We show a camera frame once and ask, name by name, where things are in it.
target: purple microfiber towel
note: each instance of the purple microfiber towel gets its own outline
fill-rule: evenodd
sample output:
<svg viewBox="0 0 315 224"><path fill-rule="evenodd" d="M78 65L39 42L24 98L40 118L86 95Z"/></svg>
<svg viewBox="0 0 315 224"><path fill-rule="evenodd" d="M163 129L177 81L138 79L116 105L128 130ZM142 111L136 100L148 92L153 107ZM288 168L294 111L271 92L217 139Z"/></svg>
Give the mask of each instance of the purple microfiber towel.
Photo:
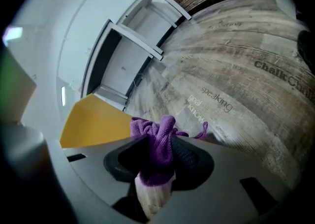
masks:
<svg viewBox="0 0 315 224"><path fill-rule="evenodd" d="M175 122L173 116L163 116L160 124L138 117L131 119L131 136L147 134L149 138L149 162L139 173L140 180L145 186L163 185L174 176L171 135L189 136L186 132L173 128ZM195 138L202 139L206 135L207 127L208 123L204 122L203 131Z"/></svg>

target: floor board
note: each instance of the floor board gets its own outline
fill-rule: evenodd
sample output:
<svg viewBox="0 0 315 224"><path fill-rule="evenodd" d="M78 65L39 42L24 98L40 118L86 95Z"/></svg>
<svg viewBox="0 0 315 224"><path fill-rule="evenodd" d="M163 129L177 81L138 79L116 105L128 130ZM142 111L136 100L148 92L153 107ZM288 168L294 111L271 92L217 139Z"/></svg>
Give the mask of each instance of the floor board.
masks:
<svg viewBox="0 0 315 224"><path fill-rule="evenodd" d="M204 119L209 135L293 188L315 136L315 78L296 49L303 29L275 0L210 6L166 40L126 112L156 122L171 114L190 136Z"/></svg>

